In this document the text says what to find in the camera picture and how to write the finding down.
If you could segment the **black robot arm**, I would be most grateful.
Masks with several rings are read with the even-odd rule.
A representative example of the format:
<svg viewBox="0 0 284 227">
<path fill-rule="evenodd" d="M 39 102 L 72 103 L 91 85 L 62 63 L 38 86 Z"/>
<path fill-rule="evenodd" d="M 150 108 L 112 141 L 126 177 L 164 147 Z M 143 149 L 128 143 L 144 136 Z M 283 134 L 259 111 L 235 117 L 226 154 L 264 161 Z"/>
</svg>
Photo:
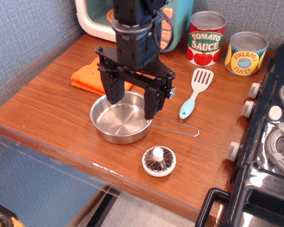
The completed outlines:
<svg viewBox="0 0 284 227">
<path fill-rule="evenodd" d="M 98 47 L 98 69 L 108 101 L 119 102 L 125 82 L 145 90 L 145 119 L 160 111 L 166 98 L 173 97 L 175 73 L 160 61 L 161 23 L 167 19 L 165 0 L 115 0 L 112 28 L 116 48 Z"/>
</svg>

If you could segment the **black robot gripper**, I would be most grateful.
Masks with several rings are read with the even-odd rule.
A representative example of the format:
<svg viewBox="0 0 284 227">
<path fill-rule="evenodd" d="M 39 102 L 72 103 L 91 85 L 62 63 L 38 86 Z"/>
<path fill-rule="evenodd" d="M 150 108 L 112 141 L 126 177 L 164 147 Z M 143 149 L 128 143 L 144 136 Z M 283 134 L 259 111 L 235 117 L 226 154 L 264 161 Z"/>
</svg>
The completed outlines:
<svg viewBox="0 0 284 227">
<path fill-rule="evenodd" d="M 172 98 L 175 73 L 159 58 L 161 27 L 116 27 L 116 47 L 100 46 L 98 69 L 102 85 L 111 104 L 119 102 L 130 82 L 145 90 L 145 119 L 152 120 L 162 110 L 165 99 Z"/>
</svg>

